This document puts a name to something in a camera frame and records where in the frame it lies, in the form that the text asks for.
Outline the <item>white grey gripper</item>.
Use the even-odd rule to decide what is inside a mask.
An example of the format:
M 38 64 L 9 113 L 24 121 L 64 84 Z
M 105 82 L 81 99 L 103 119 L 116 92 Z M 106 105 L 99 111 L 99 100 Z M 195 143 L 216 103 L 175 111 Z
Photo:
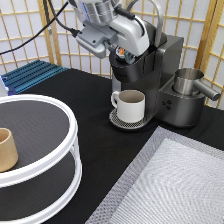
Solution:
M 149 47 L 149 38 L 143 21 L 134 17 L 128 19 L 118 15 L 108 25 L 99 26 L 89 21 L 83 23 L 84 28 L 77 35 L 77 42 L 86 50 L 100 59 L 121 47 L 130 52 L 125 55 L 125 61 L 133 64 L 134 56 L 142 55 Z

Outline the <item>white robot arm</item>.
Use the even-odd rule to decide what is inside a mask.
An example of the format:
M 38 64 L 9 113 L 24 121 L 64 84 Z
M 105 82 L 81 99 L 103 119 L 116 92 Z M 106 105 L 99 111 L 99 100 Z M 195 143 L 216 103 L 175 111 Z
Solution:
M 69 0 L 84 28 L 77 42 L 100 59 L 114 51 L 132 64 L 149 47 L 143 21 L 122 8 L 121 0 Z

